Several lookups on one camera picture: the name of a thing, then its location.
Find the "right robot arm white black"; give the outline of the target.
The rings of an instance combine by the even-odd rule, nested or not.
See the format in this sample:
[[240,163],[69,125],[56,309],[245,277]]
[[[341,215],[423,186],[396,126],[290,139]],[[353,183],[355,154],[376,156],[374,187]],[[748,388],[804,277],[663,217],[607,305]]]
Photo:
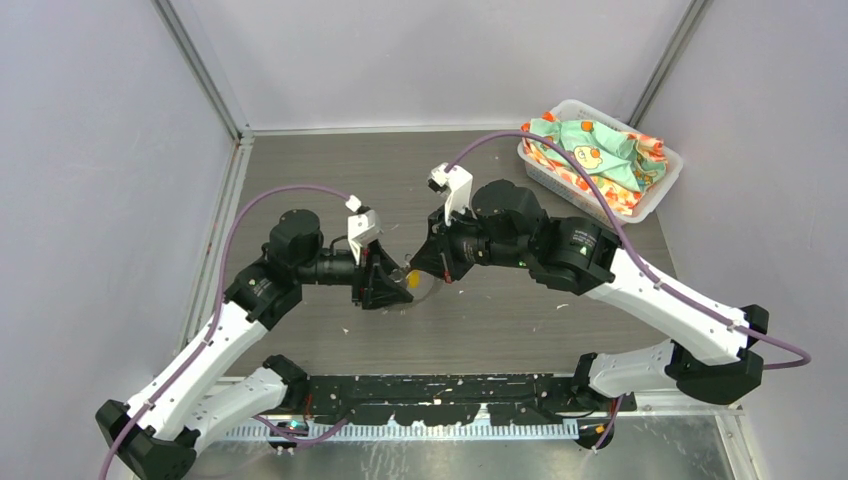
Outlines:
[[427,238],[411,260],[413,269],[449,283],[476,265],[523,269],[549,289],[615,306],[664,334],[651,347],[581,356],[570,392],[584,410],[664,388],[729,405],[762,382],[763,358],[744,330],[766,331],[764,308],[733,308],[687,289],[672,295],[676,280],[646,275],[644,260],[630,255],[617,234],[584,217],[552,217],[531,190],[510,181],[479,189],[463,213],[431,213]]

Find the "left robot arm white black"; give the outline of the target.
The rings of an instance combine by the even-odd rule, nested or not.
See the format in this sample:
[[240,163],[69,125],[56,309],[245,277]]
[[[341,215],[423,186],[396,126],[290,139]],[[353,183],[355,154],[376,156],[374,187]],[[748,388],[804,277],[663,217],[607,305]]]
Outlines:
[[274,357],[218,394],[210,389],[233,363],[302,300],[305,285],[348,286],[363,310],[410,303],[391,275],[398,265],[378,241],[377,213],[360,208],[347,219],[347,249],[324,245],[312,211],[281,215],[259,259],[224,290],[204,332],[150,384],[125,402],[109,400],[96,422],[116,456],[140,479],[182,479],[211,444],[249,418],[277,408],[298,412],[309,377]]

